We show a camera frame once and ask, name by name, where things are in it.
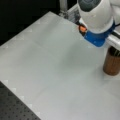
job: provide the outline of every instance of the brown cup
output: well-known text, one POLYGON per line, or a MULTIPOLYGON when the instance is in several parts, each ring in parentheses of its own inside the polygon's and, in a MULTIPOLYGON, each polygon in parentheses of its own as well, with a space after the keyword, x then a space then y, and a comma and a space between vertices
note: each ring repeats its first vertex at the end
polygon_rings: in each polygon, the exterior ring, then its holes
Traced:
POLYGON ((106 59, 103 66, 103 71, 111 76, 117 75, 120 72, 120 51, 114 47, 110 47, 107 51, 106 59))

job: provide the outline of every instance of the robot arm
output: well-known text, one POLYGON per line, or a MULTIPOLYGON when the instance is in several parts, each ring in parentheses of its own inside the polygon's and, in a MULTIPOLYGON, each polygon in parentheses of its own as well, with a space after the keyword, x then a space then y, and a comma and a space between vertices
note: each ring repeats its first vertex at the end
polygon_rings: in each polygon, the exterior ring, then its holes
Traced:
POLYGON ((101 47, 107 40, 120 50, 119 5, 120 0, 78 0, 80 24, 87 29, 84 38, 97 47, 101 47))

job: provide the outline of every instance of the table surface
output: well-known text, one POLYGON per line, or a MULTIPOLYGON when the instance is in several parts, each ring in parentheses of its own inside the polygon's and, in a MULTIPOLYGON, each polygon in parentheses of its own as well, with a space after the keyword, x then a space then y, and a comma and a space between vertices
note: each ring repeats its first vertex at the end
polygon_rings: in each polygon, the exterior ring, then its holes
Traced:
POLYGON ((120 76, 103 73, 106 50, 49 12, 0 47, 0 80, 42 120, 119 120, 120 76))

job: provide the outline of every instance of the white table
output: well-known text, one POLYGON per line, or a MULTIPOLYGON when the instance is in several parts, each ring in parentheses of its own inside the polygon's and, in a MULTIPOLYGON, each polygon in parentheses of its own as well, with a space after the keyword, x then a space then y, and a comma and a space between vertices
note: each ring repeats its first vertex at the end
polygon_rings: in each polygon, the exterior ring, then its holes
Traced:
POLYGON ((106 50, 49 12, 0 47, 0 80, 42 120, 119 120, 120 76, 103 73, 106 50))

